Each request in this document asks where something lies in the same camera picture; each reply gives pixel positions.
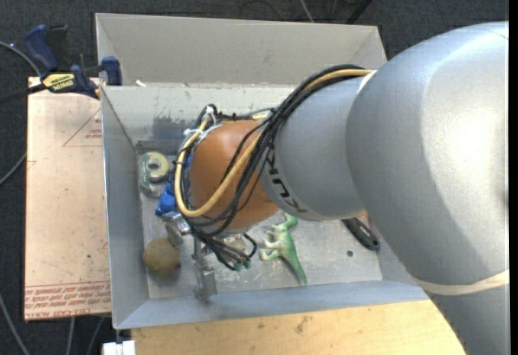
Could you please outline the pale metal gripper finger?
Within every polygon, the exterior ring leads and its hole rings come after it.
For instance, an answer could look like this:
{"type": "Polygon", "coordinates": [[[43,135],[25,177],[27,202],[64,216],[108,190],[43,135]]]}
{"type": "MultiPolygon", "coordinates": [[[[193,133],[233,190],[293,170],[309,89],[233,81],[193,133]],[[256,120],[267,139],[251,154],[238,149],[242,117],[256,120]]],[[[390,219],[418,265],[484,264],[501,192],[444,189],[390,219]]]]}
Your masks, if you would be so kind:
{"type": "Polygon", "coordinates": [[[218,293],[213,268],[203,264],[195,264],[194,273],[197,281],[197,286],[194,289],[196,298],[201,301],[207,301],[218,293]]]}
{"type": "Polygon", "coordinates": [[[174,247],[179,247],[183,243],[183,238],[191,234],[191,228],[181,214],[165,214],[162,220],[168,240],[174,247]]]}

